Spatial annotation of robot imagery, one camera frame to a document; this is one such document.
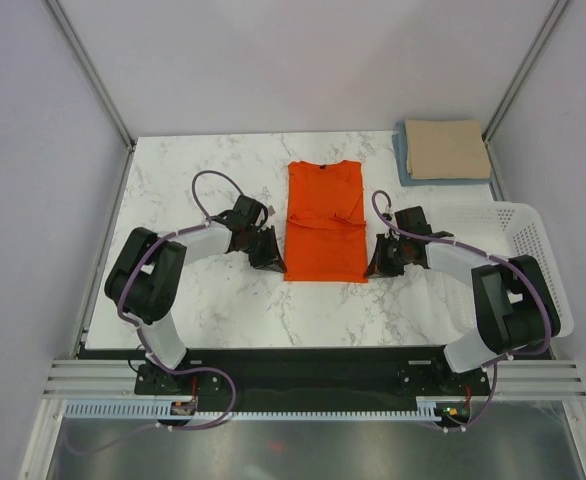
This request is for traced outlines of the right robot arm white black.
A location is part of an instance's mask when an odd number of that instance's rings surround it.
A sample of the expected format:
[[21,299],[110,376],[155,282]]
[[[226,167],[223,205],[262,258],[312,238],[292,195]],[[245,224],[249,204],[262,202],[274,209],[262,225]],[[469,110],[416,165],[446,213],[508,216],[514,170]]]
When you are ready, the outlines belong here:
[[572,328],[558,299],[557,274],[538,214],[523,204],[455,203],[432,219],[421,207],[378,215],[365,274],[397,277],[413,266],[444,276],[462,336],[440,349],[431,381],[456,392],[467,372],[511,356],[538,355]]

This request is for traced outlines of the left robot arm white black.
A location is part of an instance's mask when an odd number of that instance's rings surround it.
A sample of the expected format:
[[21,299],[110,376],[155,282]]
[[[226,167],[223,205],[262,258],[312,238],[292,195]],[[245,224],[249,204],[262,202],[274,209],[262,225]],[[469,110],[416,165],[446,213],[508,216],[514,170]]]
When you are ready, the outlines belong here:
[[285,273],[275,229],[266,225],[269,208],[246,195],[204,223],[163,236],[144,227],[129,234],[105,282],[104,292],[121,320],[132,325],[159,367],[158,382],[181,393],[192,382],[182,363],[187,347],[180,340],[171,310],[185,266],[208,257],[242,252],[256,270]]

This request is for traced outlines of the orange t shirt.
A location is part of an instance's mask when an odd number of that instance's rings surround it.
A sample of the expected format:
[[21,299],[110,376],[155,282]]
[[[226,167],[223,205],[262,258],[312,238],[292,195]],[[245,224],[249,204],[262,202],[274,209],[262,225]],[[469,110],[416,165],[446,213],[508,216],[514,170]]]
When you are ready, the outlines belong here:
[[364,283],[367,267],[362,165],[288,165],[288,282]]

